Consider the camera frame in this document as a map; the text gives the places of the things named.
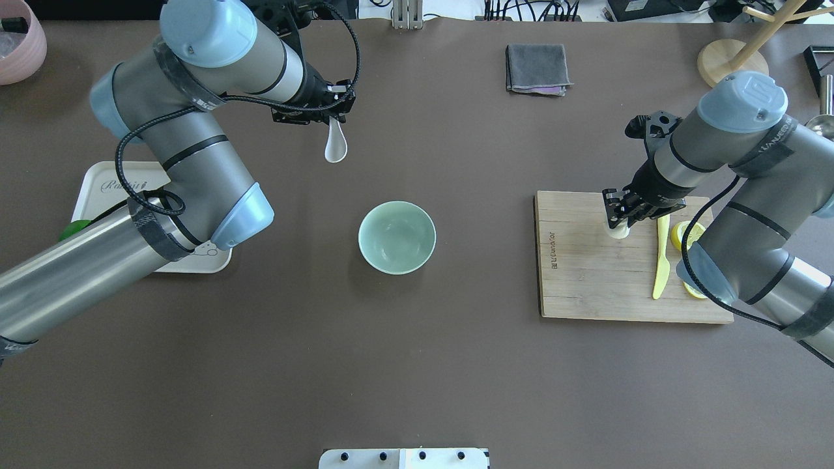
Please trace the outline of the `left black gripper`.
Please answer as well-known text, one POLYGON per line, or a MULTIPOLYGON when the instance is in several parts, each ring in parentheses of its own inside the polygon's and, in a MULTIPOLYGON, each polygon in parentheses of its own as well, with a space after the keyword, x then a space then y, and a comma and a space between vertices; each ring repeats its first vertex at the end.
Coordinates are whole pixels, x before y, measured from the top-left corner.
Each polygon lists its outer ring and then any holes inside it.
POLYGON ((305 65, 300 91, 283 107, 271 107, 277 124, 308 125, 311 122, 328 124, 331 118, 340 124, 347 121, 355 102, 354 80, 347 78, 336 83, 325 80, 309 63, 305 65))

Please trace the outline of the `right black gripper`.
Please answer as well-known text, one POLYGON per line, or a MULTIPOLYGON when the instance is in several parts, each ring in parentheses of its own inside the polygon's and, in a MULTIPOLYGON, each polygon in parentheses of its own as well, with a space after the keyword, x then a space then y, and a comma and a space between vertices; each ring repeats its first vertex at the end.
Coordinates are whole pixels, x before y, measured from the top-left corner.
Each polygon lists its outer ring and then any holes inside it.
POLYGON ((647 160, 624 190, 624 198, 617 189, 601 191, 609 229, 617 229, 622 220, 630 229, 646 218, 668 216, 685 207, 688 195, 687 188, 671 183, 659 172, 654 160, 647 160))

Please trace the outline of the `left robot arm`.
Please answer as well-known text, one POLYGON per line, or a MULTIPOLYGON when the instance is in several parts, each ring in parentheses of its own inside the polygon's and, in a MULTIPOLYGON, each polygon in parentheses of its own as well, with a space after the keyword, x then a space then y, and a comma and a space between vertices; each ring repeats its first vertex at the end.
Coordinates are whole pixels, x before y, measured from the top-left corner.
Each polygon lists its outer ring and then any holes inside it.
POLYGON ((2 357, 205 242, 231 249, 274 211, 212 111, 265 105, 279 124, 328 126, 324 157, 347 155, 341 125, 357 78, 332 83, 304 56, 300 30, 325 1, 167 1, 148 50, 117 63, 90 92, 119 140, 125 201, 2 275, 2 357))

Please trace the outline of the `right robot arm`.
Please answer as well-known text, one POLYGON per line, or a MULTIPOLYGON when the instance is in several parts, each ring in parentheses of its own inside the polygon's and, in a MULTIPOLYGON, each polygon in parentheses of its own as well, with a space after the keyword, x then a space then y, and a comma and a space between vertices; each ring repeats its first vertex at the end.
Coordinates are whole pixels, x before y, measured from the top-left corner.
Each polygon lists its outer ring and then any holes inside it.
POLYGON ((726 311, 738 301, 832 365, 832 276, 786 243, 811 216, 832 217, 832 142, 786 112, 773 78, 743 70, 721 78, 685 118, 638 115, 625 134, 641 139, 646 162, 623 189, 602 192, 608 229, 623 237, 636 222, 685 207, 712 173, 734 179, 711 199, 726 205, 699 238, 686 235, 677 276, 726 311))

